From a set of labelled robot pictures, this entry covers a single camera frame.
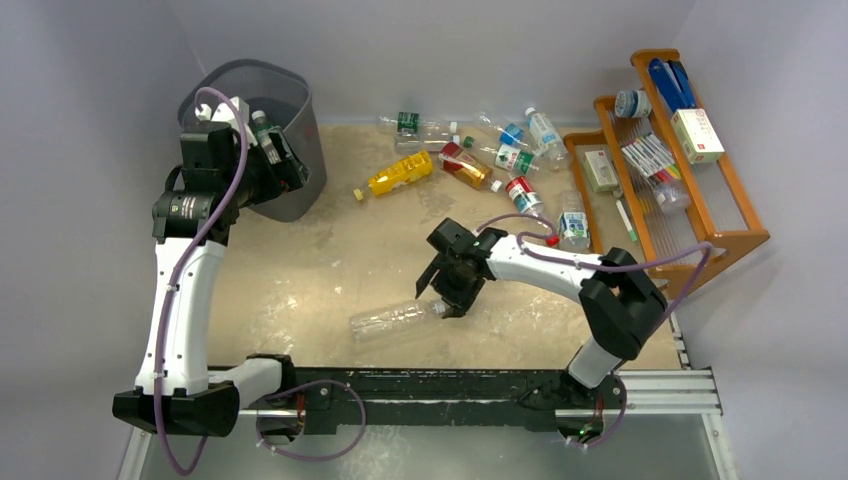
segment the gray trash bin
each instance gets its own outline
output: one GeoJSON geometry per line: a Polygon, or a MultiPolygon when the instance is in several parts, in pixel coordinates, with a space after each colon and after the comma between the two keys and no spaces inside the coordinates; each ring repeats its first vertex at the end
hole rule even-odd
{"type": "Polygon", "coordinates": [[[264,110],[268,120],[283,128],[294,155],[309,169],[303,188],[250,207],[273,220],[293,222],[318,199],[327,183],[324,153],[312,111],[312,90],[301,76],[259,60],[236,60],[209,74],[180,105],[177,119],[185,126],[196,121],[194,95],[212,87],[229,97],[241,97],[250,110],[264,110]]]}

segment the yellow bottle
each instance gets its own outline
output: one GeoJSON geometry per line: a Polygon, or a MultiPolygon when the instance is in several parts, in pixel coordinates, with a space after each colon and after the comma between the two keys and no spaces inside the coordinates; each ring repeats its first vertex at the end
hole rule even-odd
{"type": "Polygon", "coordinates": [[[378,172],[361,188],[355,189],[353,196],[361,202],[368,197],[385,195],[395,188],[408,185],[432,172],[433,161],[430,160],[430,155],[422,150],[378,172]]]}

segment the small box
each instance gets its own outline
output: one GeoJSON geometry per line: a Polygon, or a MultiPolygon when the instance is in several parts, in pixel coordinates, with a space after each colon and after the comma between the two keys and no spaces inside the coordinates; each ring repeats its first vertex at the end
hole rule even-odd
{"type": "Polygon", "coordinates": [[[724,147],[703,108],[674,112],[671,126],[689,163],[713,163],[724,155],[724,147]]]}
{"type": "Polygon", "coordinates": [[[618,188],[618,178],[615,176],[615,169],[612,167],[609,155],[603,150],[593,150],[586,152],[581,158],[581,164],[586,171],[586,176],[589,177],[589,183],[592,184],[593,192],[608,192],[618,188]]]}

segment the wooden shelf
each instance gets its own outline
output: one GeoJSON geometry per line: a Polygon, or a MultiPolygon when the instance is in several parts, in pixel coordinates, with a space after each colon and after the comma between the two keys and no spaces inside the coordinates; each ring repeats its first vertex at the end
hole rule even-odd
{"type": "MultiPolygon", "coordinates": [[[[577,169],[580,167],[576,146],[599,143],[599,136],[603,137],[647,261],[673,255],[705,240],[716,247],[710,263],[695,281],[693,289],[697,289],[768,240],[769,233],[763,229],[727,154],[715,165],[692,166],[686,162],[665,105],[648,73],[647,66],[654,58],[679,60],[680,54],[672,49],[640,50],[631,57],[653,107],[653,113],[647,119],[618,118],[614,114],[615,97],[599,97],[595,100],[595,110],[601,131],[568,135],[565,141],[575,156],[572,168],[577,169]],[[685,215],[662,214],[648,185],[624,160],[621,146],[649,131],[668,146],[676,160],[683,184],[692,198],[685,215]]],[[[700,99],[697,102],[703,108],[700,99]]],[[[699,259],[700,254],[693,254],[673,264],[651,269],[649,275],[661,285],[667,297],[674,298],[680,294],[699,259]]]]}

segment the medicine box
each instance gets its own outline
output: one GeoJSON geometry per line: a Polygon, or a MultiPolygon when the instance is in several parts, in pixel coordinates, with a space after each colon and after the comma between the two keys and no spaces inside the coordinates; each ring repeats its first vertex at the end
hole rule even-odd
{"type": "Polygon", "coordinates": [[[618,178],[612,167],[609,155],[603,150],[592,150],[586,152],[581,158],[583,170],[589,177],[589,183],[594,192],[608,192],[618,188],[618,178]]]}
{"type": "Polygon", "coordinates": [[[724,155],[724,147],[703,108],[674,112],[671,126],[689,163],[713,163],[724,155]]]}

